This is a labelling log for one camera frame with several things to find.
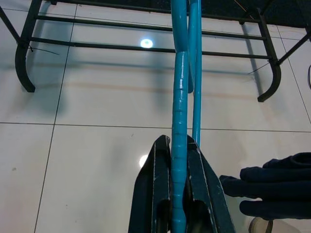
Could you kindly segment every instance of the tile floor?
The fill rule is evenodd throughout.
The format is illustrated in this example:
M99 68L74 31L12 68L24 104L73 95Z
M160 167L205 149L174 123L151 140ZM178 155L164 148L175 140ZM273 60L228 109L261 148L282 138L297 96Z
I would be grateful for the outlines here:
M0 0L21 32L30 0ZM168 26L162 14L44 2L40 12L58 17L95 18ZM203 20L214 31L259 34L255 24ZM270 25L279 57L305 31ZM171 134L173 54L68 48L33 43L28 73L36 86L27 93L14 67L16 44L0 22L0 232L127 232L139 159L154 140ZM170 33L81 24L38 22L35 36L66 41L173 48ZM245 40L204 37L211 51L249 53ZM253 53L264 54L261 42ZM282 82L265 103L257 102L255 76L271 82L266 61L203 58L202 151L218 175L238 176L245 166L311 151L311 90L307 42L282 66ZM192 121L189 96L189 125ZM238 233L247 218L237 199L228 205ZM311 222L292 220L301 232Z

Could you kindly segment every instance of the metal rack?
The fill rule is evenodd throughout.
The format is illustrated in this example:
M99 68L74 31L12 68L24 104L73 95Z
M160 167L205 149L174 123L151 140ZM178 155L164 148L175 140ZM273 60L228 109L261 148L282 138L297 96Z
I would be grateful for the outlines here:
M115 50L137 50L137 51L153 51L153 52L167 52L175 53L174 49L164 49L164 48L141 48L136 46L123 46L123 45L110 45L110 44L94 44L94 43L77 43L77 42L67 42L61 40L51 40L39 37L33 37L33 32L37 20L48 20L48 21L60 21L68 23L79 23L79 24L90 24L90 25L103 25L103 26L114 26L114 27L123 27L123 28L135 28L142 30L154 30L154 31L165 31L172 32L171 27L158 27L151 25L137 25L137 24L126 24L126 23L116 23L116 22L102 22L95 20L84 20L84 19L73 19L73 18L62 18L62 17L50 17L50 16L40 16L39 9L43 0L33 0L22 30L21 36L19 36L11 25L10 21L7 19L4 11L0 10L0 16L2 20L7 25L8 29L14 36L18 46L16 50L15 57L15 67L17 76L23 85L23 87L28 92L34 92L35 86L30 81L27 70L26 70L26 54L31 41L64 45L64 46L73 46L73 47L84 47L84 48L99 48L99 49L115 49ZM146 9L141 7L130 7L130 6L119 6L113 4L102 3L100 1L91 1L91 0L51 0L51 4L57 4L58 2L72 3L72 4L85 4L85 5L96 5L102 7L114 7L114 8L123 8L130 10L139 10L139 11L156 11L161 13L169 13L168 11L161 11L155 9ZM264 102L269 97L271 97L277 90L280 81L281 81L281 69L280 64L290 56L298 47L300 47L311 35L311 32L308 32L304 38L302 38L296 46L294 46L288 53L286 53L281 59L278 59L276 52L274 50L271 37L267 28L264 12L258 11L259 18L246 18L246 17L222 17L222 16L212 16L204 15L204 17L221 19L221 20L235 20L241 24L245 22L257 23L260 28L261 36L255 35L243 35L243 34L233 34L233 33L219 33L219 32L208 32L202 31L202 35L212 35L212 36L222 36L222 37L231 37L231 38L241 38L241 39L250 39L250 40L260 40L264 43L265 50L267 55L255 55L255 54L240 54L240 53L224 53L224 52L210 52L202 51L202 55L209 56L224 56L224 57L239 57L239 58L250 58L250 59L267 59L269 60L271 69L272 69L272 83L271 86L264 93L260 93L258 97L259 102Z

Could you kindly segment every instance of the glove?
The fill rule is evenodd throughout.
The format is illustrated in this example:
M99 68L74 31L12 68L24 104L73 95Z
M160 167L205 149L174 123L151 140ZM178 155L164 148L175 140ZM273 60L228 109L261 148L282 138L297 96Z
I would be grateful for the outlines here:
M311 153L273 159L261 167L248 167L240 178L221 176L224 192L232 197L261 198L242 201L240 211L265 220L311 219Z

